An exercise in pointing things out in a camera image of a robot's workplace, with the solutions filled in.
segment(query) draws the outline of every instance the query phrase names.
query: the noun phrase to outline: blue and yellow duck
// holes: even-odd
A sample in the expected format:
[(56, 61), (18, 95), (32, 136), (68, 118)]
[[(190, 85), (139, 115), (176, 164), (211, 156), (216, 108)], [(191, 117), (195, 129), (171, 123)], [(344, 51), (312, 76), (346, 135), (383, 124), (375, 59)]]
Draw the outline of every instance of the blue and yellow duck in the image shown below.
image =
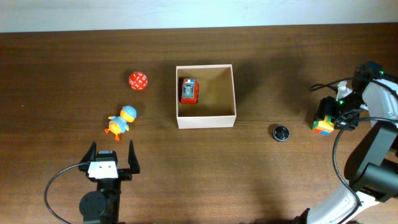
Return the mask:
[(123, 106), (120, 111), (120, 116), (110, 116), (108, 119), (109, 128), (105, 129), (105, 133), (108, 134), (110, 131), (114, 134), (114, 139), (120, 141), (118, 134), (129, 131), (128, 123), (131, 123), (137, 117), (137, 111), (132, 106)]

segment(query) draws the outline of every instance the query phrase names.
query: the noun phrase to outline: wooden table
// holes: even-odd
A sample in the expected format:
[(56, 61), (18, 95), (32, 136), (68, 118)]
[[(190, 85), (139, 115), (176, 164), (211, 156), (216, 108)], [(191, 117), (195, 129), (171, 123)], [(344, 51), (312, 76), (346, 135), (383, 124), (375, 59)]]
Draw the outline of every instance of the wooden table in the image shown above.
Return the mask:
[[(350, 77), (367, 60), (397, 75), (397, 58), (398, 24), (0, 34), (0, 222), (56, 223), (43, 201), (49, 179), (92, 141), (127, 167), (129, 139), (141, 174), (122, 184), (121, 221), (293, 219), (340, 184), (331, 164), (336, 131), (310, 129), (320, 99), (333, 92), (309, 86)], [(220, 63), (234, 69), (234, 128), (179, 130), (175, 66)], [(127, 84), (136, 70), (149, 77), (144, 91)], [(123, 105), (139, 117), (116, 142), (104, 128)], [(287, 142), (272, 139), (273, 124), (290, 129)], [(343, 136), (341, 169), (369, 127)], [(80, 199), (95, 188), (71, 170), (52, 184), (49, 202), (80, 223)], [(357, 220), (396, 223), (397, 205), (392, 199)]]

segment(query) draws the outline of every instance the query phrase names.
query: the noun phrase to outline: red toy car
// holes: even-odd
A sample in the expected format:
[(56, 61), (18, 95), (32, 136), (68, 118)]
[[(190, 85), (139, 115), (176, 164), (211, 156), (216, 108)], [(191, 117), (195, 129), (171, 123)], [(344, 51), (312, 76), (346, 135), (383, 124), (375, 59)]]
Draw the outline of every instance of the red toy car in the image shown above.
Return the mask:
[(184, 78), (182, 81), (181, 103), (197, 104), (198, 103), (199, 83), (198, 80), (192, 78)]

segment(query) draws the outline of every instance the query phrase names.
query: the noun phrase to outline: red dice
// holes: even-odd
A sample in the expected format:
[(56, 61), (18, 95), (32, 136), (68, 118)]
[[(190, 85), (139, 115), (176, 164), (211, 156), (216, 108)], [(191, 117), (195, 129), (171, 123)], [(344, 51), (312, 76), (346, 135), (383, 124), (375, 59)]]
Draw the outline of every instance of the red dice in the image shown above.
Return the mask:
[(148, 86), (148, 78), (144, 72), (133, 72), (129, 77), (129, 85), (133, 90), (143, 90)]

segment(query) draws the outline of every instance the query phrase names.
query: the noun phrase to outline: open cardboard box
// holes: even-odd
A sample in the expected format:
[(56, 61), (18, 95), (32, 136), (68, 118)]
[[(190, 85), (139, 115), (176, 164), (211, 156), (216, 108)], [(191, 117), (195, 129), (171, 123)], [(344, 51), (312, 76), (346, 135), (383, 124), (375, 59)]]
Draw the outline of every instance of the open cardboard box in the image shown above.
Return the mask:
[[(184, 78), (198, 80), (198, 103), (180, 103)], [(236, 105), (232, 65), (194, 65), (176, 68), (178, 128), (233, 127)]]

